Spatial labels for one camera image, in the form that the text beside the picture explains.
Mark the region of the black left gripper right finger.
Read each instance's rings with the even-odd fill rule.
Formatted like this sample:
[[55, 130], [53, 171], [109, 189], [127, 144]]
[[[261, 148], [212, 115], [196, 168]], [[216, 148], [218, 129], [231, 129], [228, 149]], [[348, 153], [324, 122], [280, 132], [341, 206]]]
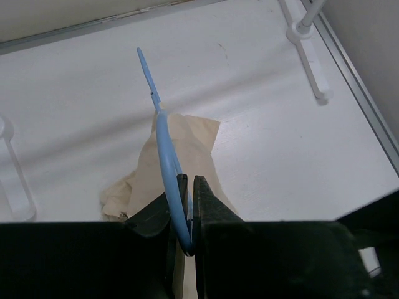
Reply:
[[371, 279], [335, 221], [246, 222], [194, 180], [199, 298], [370, 298]]

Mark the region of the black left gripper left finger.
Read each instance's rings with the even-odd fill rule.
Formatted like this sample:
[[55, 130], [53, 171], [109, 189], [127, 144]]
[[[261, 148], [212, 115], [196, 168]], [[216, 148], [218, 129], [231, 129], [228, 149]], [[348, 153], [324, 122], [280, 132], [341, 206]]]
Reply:
[[184, 267], [164, 194], [123, 222], [1, 225], [2, 298], [181, 298]]

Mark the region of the blue wire hanger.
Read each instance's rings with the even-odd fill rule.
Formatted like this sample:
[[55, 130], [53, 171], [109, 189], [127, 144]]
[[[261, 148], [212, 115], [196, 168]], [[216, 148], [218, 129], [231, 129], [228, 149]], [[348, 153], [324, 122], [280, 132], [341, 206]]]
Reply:
[[170, 216], [183, 252], [187, 256], [193, 256], [195, 254], [195, 242], [193, 240], [193, 198], [189, 191], [184, 196], [180, 195], [177, 176], [183, 174], [183, 170], [168, 129], [168, 112], [161, 107], [158, 90], [151, 76], [145, 56], [139, 47], [137, 48], [137, 54], [155, 108], [157, 152], [166, 199], [170, 208]]

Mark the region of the beige trousers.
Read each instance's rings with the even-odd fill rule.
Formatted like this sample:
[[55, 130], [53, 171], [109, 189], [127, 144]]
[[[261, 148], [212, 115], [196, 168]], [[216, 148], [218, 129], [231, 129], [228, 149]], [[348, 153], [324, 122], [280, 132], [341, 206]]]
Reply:
[[[214, 195], [229, 209], [235, 210], [222, 190], [211, 152], [220, 123], [197, 116], [168, 116], [168, 131], [183, 173], [188, 177], [188, 189], [193, 190], [195, 176], [204, 176]], [[133, 216], [164, 191], [156, 133], [144, 144], [136, 170], [117, 181], [101, 196], [102, 213], [110, 220], [122, 221]]]

